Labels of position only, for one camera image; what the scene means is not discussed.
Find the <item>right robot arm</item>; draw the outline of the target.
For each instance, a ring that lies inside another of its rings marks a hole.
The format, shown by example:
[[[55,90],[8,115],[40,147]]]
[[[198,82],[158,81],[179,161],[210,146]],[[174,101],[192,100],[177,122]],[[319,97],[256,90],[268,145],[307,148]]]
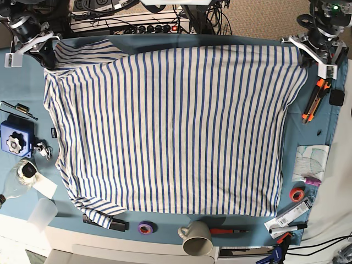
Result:
[[[53,40],[61,39],[54,33],[48,22],[40,22],[39,16],[20,1],[1,1],[1,18],[3,25],[12,36],[10,52],[5,54],[6,68],[20,68],[23,56],[28,55],[49,70],[56,67],[56,55]]]

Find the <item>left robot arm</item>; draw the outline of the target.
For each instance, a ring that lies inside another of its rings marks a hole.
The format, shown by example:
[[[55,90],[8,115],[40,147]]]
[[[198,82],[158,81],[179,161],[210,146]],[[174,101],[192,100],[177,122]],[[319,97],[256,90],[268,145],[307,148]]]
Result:
[[[351,1],[311,1],[309,14],[296,20],[307,32],[284,37],[281,43],[299,49],[302,67],[317,63],[320,78],[337,79],[338,68],[349,52],[339,35],[351,28]]]

